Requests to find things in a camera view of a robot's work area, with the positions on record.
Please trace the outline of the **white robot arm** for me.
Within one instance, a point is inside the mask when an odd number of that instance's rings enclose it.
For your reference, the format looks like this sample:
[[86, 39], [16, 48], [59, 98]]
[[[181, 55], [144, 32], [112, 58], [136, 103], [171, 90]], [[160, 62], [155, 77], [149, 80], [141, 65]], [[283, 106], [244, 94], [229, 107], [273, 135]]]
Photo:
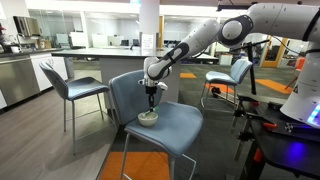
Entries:
[[282, 3], [257, 3], [241, 16], [220, 24], [209, 19], [198, 26], [162, 58], [144, 60], [144, 85], [150, 93], [169, 75], [177, 61], [219, 42], [228, 48], [240, 45], [247, 35], [262, 33], [302, 40], [308, 44], [305, 63], [284, 105], [282, 114], [314, 128], [320, 127], [320, 7]]

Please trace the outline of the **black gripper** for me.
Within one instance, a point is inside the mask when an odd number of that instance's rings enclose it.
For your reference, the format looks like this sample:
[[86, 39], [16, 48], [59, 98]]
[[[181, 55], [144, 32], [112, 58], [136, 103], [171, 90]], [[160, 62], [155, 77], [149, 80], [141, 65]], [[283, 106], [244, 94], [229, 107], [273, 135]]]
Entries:
[[155, 105], [154, 105], [153, 101], [154, 101], [154, 95], [157, 92], [157, 87], [156, 86], [153, 86], [153, 87], [146, 86], [145, 87], [145, 92], [148, 95], [148, 100], [150, 101], [149, 102], [149, 111], [150, 112], [152, 110], [154, 111]]

